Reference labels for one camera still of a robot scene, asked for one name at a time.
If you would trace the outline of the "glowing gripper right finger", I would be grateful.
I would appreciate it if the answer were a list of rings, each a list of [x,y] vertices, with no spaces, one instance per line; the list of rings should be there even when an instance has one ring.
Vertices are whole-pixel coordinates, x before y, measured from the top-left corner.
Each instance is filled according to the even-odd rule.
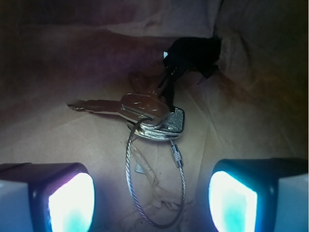
[[[209,207],[219,232],[307,232],[308,161],[222,159],[210,178]]]

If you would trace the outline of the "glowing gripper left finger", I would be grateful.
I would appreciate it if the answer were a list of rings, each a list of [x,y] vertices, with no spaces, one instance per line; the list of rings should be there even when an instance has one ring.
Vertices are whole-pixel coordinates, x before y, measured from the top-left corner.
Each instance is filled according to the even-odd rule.
[[[87,232],[94,206],[94,181],[81,163],[0,166],[2,232]]]

